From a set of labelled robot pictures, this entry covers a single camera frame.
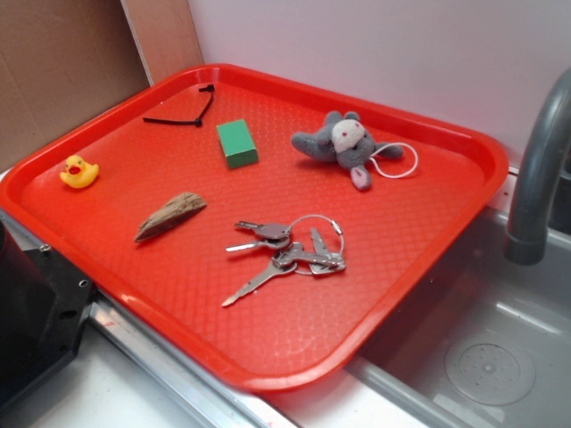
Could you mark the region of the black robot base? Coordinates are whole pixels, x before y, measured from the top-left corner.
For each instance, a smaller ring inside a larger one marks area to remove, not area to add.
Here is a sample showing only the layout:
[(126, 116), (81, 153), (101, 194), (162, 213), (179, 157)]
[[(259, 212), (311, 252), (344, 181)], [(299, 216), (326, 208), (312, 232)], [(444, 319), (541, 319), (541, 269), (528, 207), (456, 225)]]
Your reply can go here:
[(78, 354), (95, 286), (54, 249), (24, 251), (1, 226), (1, 410)]

